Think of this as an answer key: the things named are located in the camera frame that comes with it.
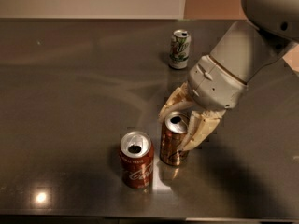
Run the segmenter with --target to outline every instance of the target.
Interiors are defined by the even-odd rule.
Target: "table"
[[[299,78],[265,67],[179,168],[159,159],[157,114],[234,21],[1,20],[0,214],[299,219]],[[192,34],[189,68],[167,65]],[[121,181],[128,132],[155,147],[147,189]]]

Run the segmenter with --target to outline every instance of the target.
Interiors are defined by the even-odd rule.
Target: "can label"
[[[179,166],[186,160],[189,151],[178,150],[187,134],[189,119],[179,112],[170,113],[162,125],[160,158],[166,164]]]
[[[187,66],[191,37],[185,30],[176,30],[171,36],[169,65],[176,69]]]
[[[152,180],[154,149],[150,138],[142,132],[131,132],[121,140],[119,151],[122,180],[131,188],[146,187]]]

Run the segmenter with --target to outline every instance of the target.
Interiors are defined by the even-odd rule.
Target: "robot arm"
[[[190,70],[188,80],[170,96],[159,121],[193,105],[188,134],[181,150],[191,150],[208,137],[228,109],[233,109],[250,80],[299,41],[299,0],[242,0],[249,21],[232,25],[209,55]]]

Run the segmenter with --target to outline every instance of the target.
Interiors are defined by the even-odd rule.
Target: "soda can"
[[[121,140],[119,151],[123,182],[134,189],[146,187],[152,180],[154,148],[149,136],[129,132]]]
[[[171,36],[169,65],[175,69],[187,67],[191,36],[188,31],[176,30]]]
[[[186,160],[189,151],[180,151],[178,146],[188,131],[189,118],[179,112],[166,116],[161,131],[160,159],[166,164],[179,166]]]

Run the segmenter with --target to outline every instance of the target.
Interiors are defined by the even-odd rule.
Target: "coca-cola can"
[[[190,33],[186,30],[176,30],[171,36],[169,65],[175,69],[187,67],[191,44]]]
[[[186,160],[189,151],[178,149],[188,132],[188,116],[172,112],[165,117],[161,130],[160,158],[166,164],[179,166]]]
[[[140,131],[121,140],[120,158],[123,182],[134,189],[146,187],[152,180],[154,148],[149,136]]]

